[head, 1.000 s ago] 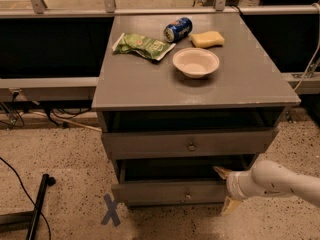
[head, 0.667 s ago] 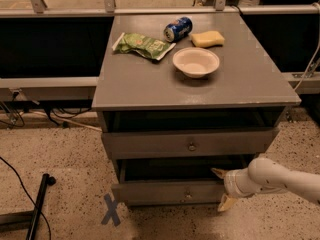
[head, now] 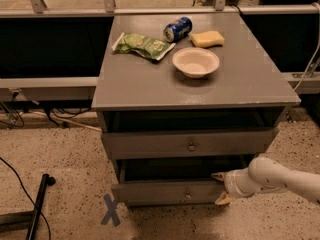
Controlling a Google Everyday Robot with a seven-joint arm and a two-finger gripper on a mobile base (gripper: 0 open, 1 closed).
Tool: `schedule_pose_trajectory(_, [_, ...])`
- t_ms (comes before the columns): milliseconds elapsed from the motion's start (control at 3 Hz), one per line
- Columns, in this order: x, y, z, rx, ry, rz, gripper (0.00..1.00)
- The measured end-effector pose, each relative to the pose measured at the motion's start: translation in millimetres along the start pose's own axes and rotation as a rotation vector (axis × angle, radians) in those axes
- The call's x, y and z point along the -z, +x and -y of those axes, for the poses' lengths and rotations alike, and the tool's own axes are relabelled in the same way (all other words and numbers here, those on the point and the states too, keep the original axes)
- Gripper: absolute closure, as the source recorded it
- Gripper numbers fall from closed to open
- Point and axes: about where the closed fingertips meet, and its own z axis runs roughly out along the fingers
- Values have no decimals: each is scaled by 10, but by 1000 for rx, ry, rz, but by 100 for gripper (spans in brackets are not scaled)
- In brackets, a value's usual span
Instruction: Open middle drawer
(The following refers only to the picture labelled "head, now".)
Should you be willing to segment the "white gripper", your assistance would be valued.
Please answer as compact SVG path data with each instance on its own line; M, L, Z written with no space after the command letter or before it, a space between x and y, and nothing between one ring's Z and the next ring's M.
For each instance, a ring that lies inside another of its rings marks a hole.
M257 190L257 183L249 177L248 169L216 172L211 177L224 182L227 191L223 191L216 199L215 204L218 206L227 205L236 198L251 196Z

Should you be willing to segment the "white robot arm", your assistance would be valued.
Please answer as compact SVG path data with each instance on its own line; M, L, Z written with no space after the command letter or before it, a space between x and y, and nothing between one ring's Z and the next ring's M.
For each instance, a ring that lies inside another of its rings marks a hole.
M254 158L245 169L212 173L211 177L222 181L222 191L216 205L225 205L238 198L255 194L290 191L306 200L320 204L320 175L289 169L266 158Z

